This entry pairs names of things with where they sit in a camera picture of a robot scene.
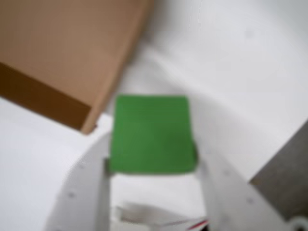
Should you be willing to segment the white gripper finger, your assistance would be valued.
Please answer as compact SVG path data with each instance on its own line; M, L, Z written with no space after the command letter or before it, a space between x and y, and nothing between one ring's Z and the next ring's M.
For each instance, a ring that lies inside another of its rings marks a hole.
M210 231L288 231L289 224L220 155L195 143Z
M45 230L110 230L110 138L101 136L69 171Z

